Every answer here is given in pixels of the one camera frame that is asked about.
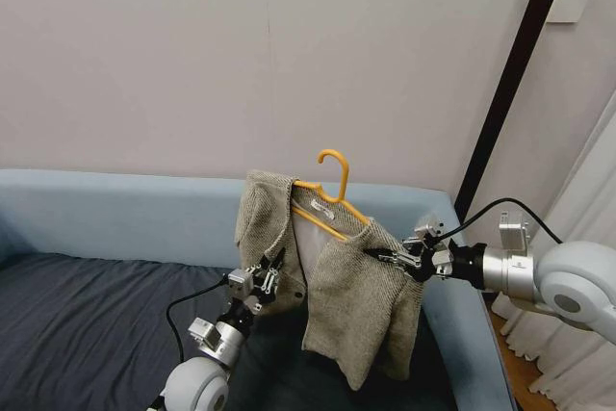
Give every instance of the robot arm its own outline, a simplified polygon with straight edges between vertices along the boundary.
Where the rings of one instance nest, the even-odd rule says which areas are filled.
[[[264,256],[253,267],[229,273],[231,301],[227,312],[216,324],[196,318],[189,327],[204,356],[179,364],[147,411],[219,411],[224,407],[229,393],[227,381],[250,335],[254,317],[276,298],[284,252],[282,248],[272,262]]]
[[[520,308],[592,329],[616,344],[616,251],[588,242],[558,244],[535,259],[522,215],[500,215],[502,248],[441,240],[439,224],[427,220],[403,242],[407,252],[369,249],[419,281],[432,275],[469,281],[480,290],[503,292]]]

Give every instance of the sweater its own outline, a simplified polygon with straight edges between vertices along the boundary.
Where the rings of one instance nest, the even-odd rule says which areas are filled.
[[[302,349],[335,360],[352,390],[362,386],[372,365],[393,379],[407,379],[423,284],[364,253],[403,250],[401,244],[373,218],[366,225],[344,206],[294,187],[294,181],[259,170],[246,178],[235,234],[243,268],[264,255],[272,260],[285,248],[276,300],[261,314],[292,310],[307,297]],[[322,247],[309,278],[297,252],[292,202],[348,236]]]

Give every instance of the orange plastic hanger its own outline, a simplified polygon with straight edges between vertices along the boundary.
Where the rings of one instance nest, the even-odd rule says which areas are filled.
[[[340,163],[342,167],[342,177],[340,179],[340,189],[338,190],[338,197],[330,196],[329,194],[327,194],[325,190],[323,189],[323,186],[321,185],[321,183],[303,182],[301,180],[296,180],[294,181],[294,185],[297,187],[301,187],[301,188],[315,190],[317,194],[323,200],[329,203],[342,204],[345,207],[345,209],[351,212],[359,221],[361,221],[365,225],[368,224],[370,222],[368,218],[366,218],[366,216],[364,216],[361,212],[355,209],[355,207],[353,207],[353,205],[345,199],[345,193],[347,192],[347,180],[348,180],[347,158],[345,158],[345,156],[343,156],[342,153],[340,153],[339,151],[336,151],[335,149],[324,149],[321,153],[319,153],[317,162],[319,162],[319,164],[322,164],[325,156],[333,156],[334,158],[338,160],[338,162]],[[322,222],[321,220],[319,220],[312,214],[304,211],[303,209],[300,209],[296,206],[291,206],[291,210],[295,212],[296,214],[298,214],[299,216],[311,221],[312,223],[317,225],[319,228],[325,230],[327,233],[335,236],[339,240],[345,241],[347,239],[345,235],[335,230],[334,228],[329,226],[327,223]]]

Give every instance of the sofa backrest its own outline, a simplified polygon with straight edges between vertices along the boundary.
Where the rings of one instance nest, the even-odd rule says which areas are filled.
[[[243,186],[215,178],[0,169],[0,248],[5,256],[60,252],[235,267]],[[346,197],[400,238],[428,213],[457,224],[442,192],[349,184]]]

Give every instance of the wooden floor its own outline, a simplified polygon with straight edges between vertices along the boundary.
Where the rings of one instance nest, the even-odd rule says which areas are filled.
[[[534,362],[527,361],[523,358],[518,358],[507,347],[507,342],[504,337],[499,333],[502,326],[505,324],[505,320],[498,315],[492,313],[492,310],[488,308],[490,313],[490,319],[492,325],[497,333],[497,339],[499,340],[499,349],[504,365],[507,368],[509,375],[509,382],[513,387],[513,394],[516,400],[522,406],[524,411],[555,411],[554,404],[541,394],[532,394],[528,390],[528,386],[537,377],[541,375]]]

